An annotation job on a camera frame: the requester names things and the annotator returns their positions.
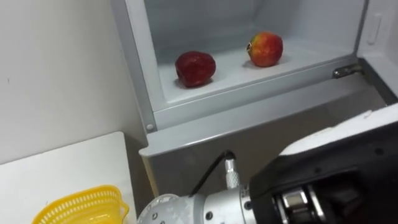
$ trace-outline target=white table surface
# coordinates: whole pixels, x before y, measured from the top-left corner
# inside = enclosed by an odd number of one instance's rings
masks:
[[[98,185],[115,185],[136,223],[122,132],[108,134],[0,166],[0,223],[32,223],[46,204]]]

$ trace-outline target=refrigerator door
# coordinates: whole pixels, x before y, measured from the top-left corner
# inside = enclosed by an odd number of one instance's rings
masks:
[[[398,102],[398,1],[369,1],[357,56],[386,103]]]

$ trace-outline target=apple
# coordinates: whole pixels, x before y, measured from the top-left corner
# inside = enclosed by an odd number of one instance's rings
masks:
[[[255,66],[270,67],[281,58],[284,45],[278,35],[260,32],[251,39],[246,50]]]
[[[187,88],[205,84],[216,72],[216,62],[210,54],[190,51],[175,62],[178,79]]]

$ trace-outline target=door hinge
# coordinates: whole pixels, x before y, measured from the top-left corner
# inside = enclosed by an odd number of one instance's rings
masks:
[[[362,72],[362,67],[359,64],[352,64],[352,65],[347,65],[341,68],[336,68],[333,71],[332,77],[333,78],[343,78],[346,77],[347,75],[352,75],[355,73],[363,73]]]

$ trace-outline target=yellow plastic basket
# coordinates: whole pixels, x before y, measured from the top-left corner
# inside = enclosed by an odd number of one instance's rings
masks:
[[[102,185],[52,202],[32,224],[122,224],[128,211],[119,189]]]

